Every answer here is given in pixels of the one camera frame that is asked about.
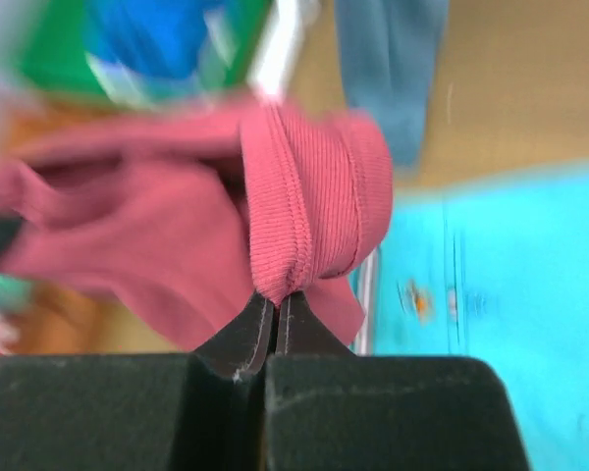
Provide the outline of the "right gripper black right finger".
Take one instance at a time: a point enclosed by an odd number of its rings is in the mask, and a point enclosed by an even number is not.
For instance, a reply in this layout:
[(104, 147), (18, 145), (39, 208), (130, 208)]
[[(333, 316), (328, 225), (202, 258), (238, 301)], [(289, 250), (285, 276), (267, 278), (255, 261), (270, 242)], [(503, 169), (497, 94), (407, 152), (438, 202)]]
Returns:
[(276, 319), (274, 350), (278, 355), (353, 356), (315, 316), (302, 292), (288, 296)]

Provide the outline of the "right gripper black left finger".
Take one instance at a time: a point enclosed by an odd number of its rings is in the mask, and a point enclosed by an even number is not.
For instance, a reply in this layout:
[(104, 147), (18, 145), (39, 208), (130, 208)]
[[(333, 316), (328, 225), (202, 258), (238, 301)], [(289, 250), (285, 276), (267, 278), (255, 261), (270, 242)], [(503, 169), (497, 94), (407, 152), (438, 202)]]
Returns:
[(194, 354), (223, 378), (255, 375), (272, 351), (274, 321), (274, 304), (255, 292), (242, 312)]

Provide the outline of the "maroon tank top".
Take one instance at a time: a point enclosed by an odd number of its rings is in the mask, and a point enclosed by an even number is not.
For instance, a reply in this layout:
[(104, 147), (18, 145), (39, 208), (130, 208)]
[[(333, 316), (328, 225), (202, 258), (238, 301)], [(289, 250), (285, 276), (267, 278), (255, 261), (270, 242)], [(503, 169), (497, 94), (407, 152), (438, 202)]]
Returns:
[(392, 160), (363, 114), (238, 101), (51, 134), (0, 159), (0, 216), (23, 226), (0, 273), (118, 298), (193, 349), (258, 292), (303, 291), (343, 343), (348, 273), (385, 235)]

